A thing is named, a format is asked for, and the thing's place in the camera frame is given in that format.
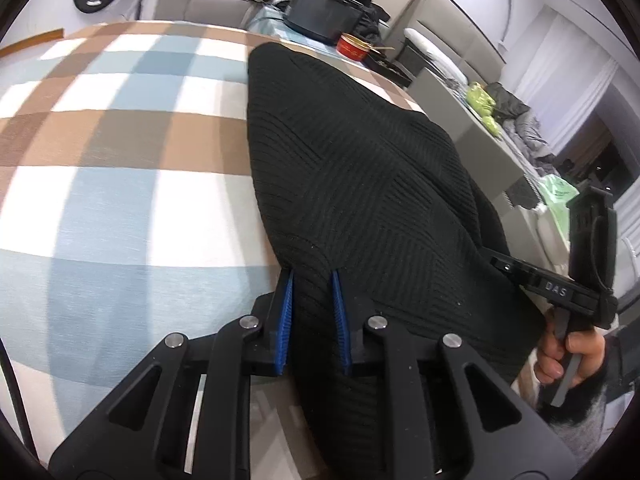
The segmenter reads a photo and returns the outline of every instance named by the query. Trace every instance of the black knit garment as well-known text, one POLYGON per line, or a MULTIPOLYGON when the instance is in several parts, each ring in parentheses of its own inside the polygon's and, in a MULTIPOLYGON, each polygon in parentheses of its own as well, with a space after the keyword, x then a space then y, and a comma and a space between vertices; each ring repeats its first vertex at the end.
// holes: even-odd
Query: black knit garment
POLYGON ((316 444, 345 479, 383 467, 383 392, 343 376, 330 274, 345 267, 390 319, 459 334, 508 382, 544 329, 478 249, 507 253, 449 136, 339 70, 276 43, 249 56, 248 139, 267 235, 294 271, 289 362, 316 444))

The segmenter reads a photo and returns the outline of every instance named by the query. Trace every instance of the human hand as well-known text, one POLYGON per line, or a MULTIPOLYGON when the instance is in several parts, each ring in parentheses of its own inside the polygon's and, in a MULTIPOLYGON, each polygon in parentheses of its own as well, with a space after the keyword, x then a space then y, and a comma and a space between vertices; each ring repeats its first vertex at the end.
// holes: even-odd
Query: human hand
POLYGON ((605 341, 595 328, 585 332, 571 332, 566 338, 566 348, 555 336, 553 312, 546 315, 546 330, 538 343, 538 362, 534 367, 541 384, 551 384, 562 377, 564 370, 560 364, 566 351, 582 354, 580 367, 571 383, 571 388, 600 370, 604 362, 605 341))

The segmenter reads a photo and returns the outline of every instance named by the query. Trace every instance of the red bowl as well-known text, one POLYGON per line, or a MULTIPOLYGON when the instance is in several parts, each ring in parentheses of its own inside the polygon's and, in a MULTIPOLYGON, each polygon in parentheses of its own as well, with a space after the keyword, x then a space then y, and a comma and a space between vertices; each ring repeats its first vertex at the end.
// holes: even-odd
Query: red bowl
POLYGON ((369 43, 365 43, 351 34, 342 34, 335 46, 340 54, 354 61, 362 61, 369 53, 370 48, 369 43))

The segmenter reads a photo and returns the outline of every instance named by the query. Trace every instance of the white pillow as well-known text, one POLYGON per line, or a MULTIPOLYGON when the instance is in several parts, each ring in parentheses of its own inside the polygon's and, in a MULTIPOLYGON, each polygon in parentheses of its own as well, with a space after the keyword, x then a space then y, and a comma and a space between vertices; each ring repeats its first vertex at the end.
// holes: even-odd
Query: white pillow
POLYGON ((460 69, 449 57, 445 56, 437 46, 427 40, 414 28, 406 28, 404 36, 411 41, 426 57, 433 61, 434 65, 448 78, 455 79, 462 86, 467 86, 469 81, 460 69))

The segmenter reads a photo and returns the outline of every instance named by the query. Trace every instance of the wooden baseboard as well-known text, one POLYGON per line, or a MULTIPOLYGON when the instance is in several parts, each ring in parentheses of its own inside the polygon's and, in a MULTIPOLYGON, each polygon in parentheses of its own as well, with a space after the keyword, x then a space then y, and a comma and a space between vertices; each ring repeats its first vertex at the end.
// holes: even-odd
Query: wooden baseboard
POLYGON ((25 48, 29 48, 30 46, 36 46, 42 43, 49 43, 49 41, 61 40, 64 37, 65 37, 65 31, 62 28, 57 28, 56 30, 50 30, 49 32, 43 32, 42 34, 37 34, 36 36, 31 36, 30 38, 25 38, 24 40, 16 41, 11 45, 7 45, 4 48, 0 48, 0 58, 4 56, 8 56, 9 54, 13 54, 14 52, 19 52, 20 50, 24 50, 25 48))

